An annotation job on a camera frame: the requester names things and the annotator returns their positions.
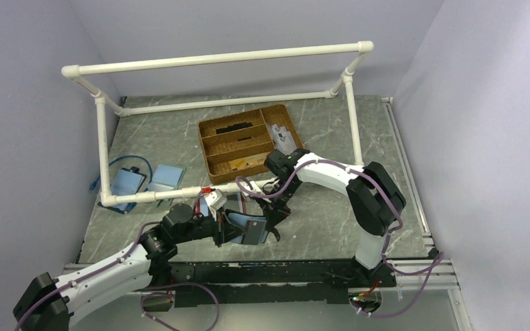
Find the grey credit card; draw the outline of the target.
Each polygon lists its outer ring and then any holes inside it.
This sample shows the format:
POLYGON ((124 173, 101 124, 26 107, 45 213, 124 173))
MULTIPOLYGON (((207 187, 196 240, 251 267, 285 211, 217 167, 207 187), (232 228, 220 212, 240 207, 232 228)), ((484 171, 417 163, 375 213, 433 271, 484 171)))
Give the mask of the grey credit card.
POLYGON ((249 219, 245 225, 245 233, 242 239, 244 245, 258 245, 266 239, 266 221, 261 219, 249 219))

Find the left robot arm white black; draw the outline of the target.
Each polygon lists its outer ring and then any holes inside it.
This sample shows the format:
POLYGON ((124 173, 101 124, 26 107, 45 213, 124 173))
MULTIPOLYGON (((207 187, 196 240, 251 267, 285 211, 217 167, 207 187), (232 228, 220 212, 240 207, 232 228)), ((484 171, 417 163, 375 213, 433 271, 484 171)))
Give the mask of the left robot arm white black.
POLYGON ((179 284, 169 263, 177 246, 200 239, 221 245, 238 237, 226 213, 172 207, 161 221, 148 222, 136 239, 117 253, 76 272, 35 277, 13 309, 15 330, 68 330, 98 308, 137 290, 167 294, 179 284))

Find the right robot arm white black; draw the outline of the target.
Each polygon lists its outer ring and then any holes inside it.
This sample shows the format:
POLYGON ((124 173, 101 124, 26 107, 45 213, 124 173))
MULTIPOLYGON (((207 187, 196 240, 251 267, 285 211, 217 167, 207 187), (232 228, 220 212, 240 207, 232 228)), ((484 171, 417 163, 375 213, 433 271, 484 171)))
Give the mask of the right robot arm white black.
POLYGON ((388 236, 402 228, 401 213, 406 206, 406 199, 386 169, 377 162, 366 166, 347 165, 305 149, 296 149, 289 155, 274 150, 264 164, 278 178, 271 193, 252 193, 266 216, 266 229, 274 230, 290 214, 288 200, 303 183, 343 194, 349 199, 355 220, 362 229, 353 278, 361 286, 376 281, 388 236))

